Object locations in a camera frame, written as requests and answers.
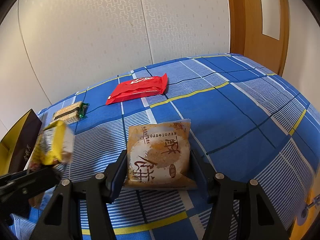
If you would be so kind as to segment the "yellow snack packet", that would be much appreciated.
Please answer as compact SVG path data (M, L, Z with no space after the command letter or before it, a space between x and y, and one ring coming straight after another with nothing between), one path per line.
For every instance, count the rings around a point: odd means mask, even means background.
M43 166L70 164L74 149L74 132L57 120L40 133L25 170L37 171Z

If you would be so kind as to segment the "blue plaid tablecloth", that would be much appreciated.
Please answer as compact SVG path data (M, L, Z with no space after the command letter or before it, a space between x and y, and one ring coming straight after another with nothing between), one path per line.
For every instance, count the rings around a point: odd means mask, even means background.
M167 74L164 95L106 105L116 85ZM43 124L77 101L89 104L72 124L72 181L88 179L115 161L130 126L190 119L190 144L232 180L256 179L292 239L301 239L319 213L297 224L304 204L319 194L319 112L293 85L240 55L181 58L144 66L86 88L40 111Z

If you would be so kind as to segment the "sandwich biscuit green wrapper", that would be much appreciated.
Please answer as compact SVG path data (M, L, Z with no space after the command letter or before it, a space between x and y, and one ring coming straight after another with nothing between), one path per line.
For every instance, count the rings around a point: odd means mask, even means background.
M51 123L57 120L63 121L68 125L79 122L86 117L88 107L89 104L83 101L64 107L53 114Z

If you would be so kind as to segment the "gold tin box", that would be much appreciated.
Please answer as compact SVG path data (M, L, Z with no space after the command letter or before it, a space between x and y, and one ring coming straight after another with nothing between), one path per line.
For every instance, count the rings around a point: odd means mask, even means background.
M30 109L1 140L1 175L23 171L34 149L41 120Z

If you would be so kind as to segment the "red flat snack packet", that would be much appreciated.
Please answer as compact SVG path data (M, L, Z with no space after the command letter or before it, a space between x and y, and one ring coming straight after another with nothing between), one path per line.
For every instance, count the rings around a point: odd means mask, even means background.
M163 94L167 84L166 73L163 76L140 77L122 82L107 98L106 105Z

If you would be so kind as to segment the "wooden door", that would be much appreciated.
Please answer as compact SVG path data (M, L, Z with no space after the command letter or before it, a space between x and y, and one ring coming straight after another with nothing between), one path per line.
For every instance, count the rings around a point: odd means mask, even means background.
M290 32L288 0L228 0L230 51L282 75Z

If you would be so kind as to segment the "beige pastry packet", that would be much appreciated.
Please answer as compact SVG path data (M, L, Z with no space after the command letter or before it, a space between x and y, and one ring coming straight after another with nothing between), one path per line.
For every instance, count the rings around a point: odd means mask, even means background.
M129 127L126 187L136 189L195 189L187 176L191 121Z

